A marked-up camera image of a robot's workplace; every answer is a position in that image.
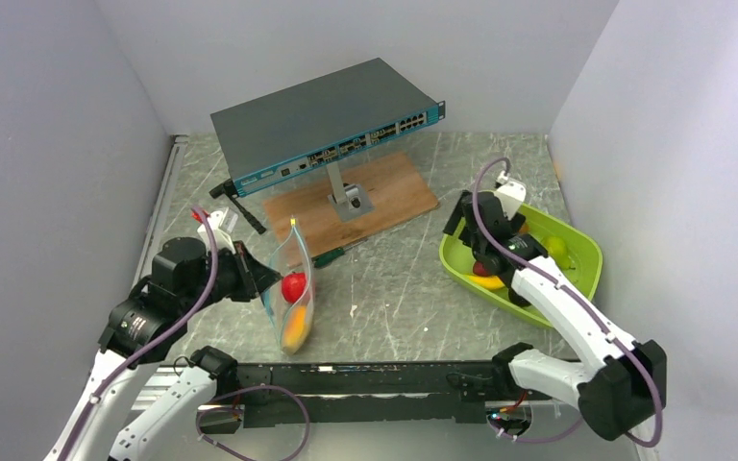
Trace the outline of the red apple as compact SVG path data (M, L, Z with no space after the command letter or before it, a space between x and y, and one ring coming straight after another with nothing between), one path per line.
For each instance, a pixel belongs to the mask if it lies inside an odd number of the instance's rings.
M298 302L307 289L308 279L304 273L293 272L283 277L281 293L283 299L290 304Z

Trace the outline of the clear zip top bag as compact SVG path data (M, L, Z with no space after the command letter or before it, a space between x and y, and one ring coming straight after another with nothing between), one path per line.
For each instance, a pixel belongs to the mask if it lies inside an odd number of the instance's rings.
M306 343L313 325L315 278L312 257L296 217L289 219L289 233L270 255L268 266L279 281L261 296L275 330L280 350L297 353Z

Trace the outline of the orange yellow mango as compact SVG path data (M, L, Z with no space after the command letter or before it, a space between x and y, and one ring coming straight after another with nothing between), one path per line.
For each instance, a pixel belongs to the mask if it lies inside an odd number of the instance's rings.
M296 353L306 342L311 328L308 307L304 304L294 306L287 314L281 333L281 348L285 354Z

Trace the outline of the purple sweet potato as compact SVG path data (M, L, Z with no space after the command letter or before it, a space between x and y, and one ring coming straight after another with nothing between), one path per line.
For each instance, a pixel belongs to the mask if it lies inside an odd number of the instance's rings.
M472 266L472 274L477 277L491 277L492 273L480 261L475 261Z

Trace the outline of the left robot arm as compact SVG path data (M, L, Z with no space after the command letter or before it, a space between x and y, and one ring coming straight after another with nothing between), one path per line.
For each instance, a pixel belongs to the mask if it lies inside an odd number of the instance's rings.
M110 313L85 389L49 460L149 460L181 418L236 393L237 362L205 346L136 418L139 393L187 332L186 317L224 300L248 303L282 279L240 241L218 248L195 237L167 241L128 298Z

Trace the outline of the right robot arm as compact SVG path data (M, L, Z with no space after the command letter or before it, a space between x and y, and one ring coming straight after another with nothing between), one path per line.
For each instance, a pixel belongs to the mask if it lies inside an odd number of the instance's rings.
M598 244L571 225L492 191L461 192L438 255L464 288L515 317L557 331L575 352L554 358L527 342L499 351L485 385L504 399L537 393L577 410L607 441L653 422L647 446L662 435L667 356L639 342L592 302L603 267Z

